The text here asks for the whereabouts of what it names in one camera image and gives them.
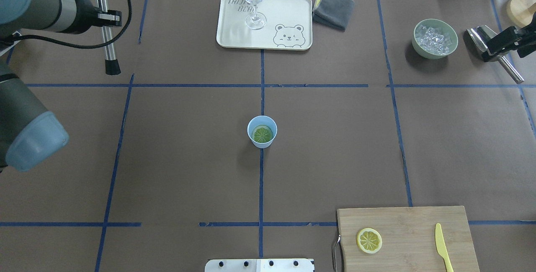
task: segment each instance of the wooden cutting board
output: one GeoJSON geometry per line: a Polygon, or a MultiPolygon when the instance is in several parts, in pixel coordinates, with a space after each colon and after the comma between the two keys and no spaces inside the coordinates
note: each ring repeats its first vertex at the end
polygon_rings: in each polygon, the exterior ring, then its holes
{"type": "Polygon", "coordinates": [[[454,272],[480,272],[463,206],[338,209],[337,221],[344,272],[445,272],[435,246],[436,223],[454,272]],[[359,249],[356,235],[363,228],[381,235],[377,253],[359,249]]]}

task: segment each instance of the white tray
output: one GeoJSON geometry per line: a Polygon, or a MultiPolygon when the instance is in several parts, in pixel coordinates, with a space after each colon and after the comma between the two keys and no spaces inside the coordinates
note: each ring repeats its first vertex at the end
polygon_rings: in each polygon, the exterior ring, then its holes
{"type": "Polygon", "coordinates": [[[311,0],[263,0],[258,12],[266,26],[251,30],[245,17],[253,6],[245,0],[222,0],[216,41],[222,47],[246,49],[307,50],[312,45],[311,0]]]}

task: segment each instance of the lemon slice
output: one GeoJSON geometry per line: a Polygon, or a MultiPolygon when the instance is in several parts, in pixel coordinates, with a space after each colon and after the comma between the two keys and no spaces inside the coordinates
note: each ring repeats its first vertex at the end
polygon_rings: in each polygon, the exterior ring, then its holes
{"type": "Polygon", "coordinates": [[[374,254],[381,249],[381,235],[372,228],[361,229],[356,236],[356,242],[364,253],[374,254]]]}
{"type": "Polygon", "coordinates": [[[266,125],[259,125],[253,129],[253,140],[259,143],[266,143],[272,140],[272,130],[266,125]]]}

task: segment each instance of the black clamp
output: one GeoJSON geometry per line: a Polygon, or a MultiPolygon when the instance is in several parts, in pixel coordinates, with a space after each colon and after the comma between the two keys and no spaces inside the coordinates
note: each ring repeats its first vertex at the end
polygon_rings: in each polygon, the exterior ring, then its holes
{"type": "Polygon", "coordinates": [[[521,29],[515,26],[508,27],[490,39],[487,45],[488,51],[482,53],[484,62],[489,62],[511,50],[517,50],[520,58],[536,51],[536,13],[532,16],[532,22],[527,26],[521,29]]]}
{"type": "Polygon", "coordinates": [[[111,27],[121,27],[121,18],[122,13],[118,10],[108,10],[108,12],[103,12],[102,10],[97,11],[97,18],[94,20],[94,26],[111,26],[111,27]]]}

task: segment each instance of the folded towel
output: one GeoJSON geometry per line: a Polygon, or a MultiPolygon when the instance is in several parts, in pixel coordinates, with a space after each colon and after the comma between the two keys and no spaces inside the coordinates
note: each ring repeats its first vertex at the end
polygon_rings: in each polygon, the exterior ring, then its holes
{"type": "Polygon", "coordinates": [[[354,0],[316,0],[312,10],[312,20],[344,31],[355,4],[354,0]]]}

